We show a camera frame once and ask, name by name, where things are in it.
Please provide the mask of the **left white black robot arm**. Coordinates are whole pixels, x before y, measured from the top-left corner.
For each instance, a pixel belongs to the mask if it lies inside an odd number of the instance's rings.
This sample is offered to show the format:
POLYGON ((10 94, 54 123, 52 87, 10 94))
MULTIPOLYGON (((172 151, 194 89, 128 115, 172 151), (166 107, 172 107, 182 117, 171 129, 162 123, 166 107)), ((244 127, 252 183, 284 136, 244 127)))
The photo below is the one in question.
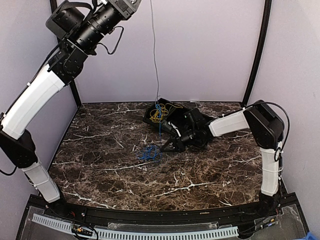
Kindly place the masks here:
POLYGON ((63 1, 46 21, 59 39, 33 79, 1 115, 0 147, 10 161, 31 180, 51 210, 67 218, 70 206, 61 198, 58 186, 42 166, 27 126, 43 106, 83 70, 88 56, 119 22, 137 12, 138 0, 94 0, 91 3, 63 1))

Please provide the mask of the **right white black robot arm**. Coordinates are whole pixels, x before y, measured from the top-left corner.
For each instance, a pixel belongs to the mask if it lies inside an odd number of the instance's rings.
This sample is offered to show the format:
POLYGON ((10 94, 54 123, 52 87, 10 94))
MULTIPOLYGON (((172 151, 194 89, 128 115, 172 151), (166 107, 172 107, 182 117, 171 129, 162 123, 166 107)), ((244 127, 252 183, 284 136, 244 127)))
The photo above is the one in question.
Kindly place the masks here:
POLYGON ((187 146, 204 148, 213 138, 250 130, 261 152, 260 195, 265 197, 255 205, 255 213, 266 217, 275 208, 271 198, 275 198, 280 189, 282 154, 290 129, 289 123, 284 123, 271 106, 271 102, 258 100, 215 119, 201 113, 198 108, 174 110, 160 122, 161 128, 171 133, 160 151, 181 153, 187 146))

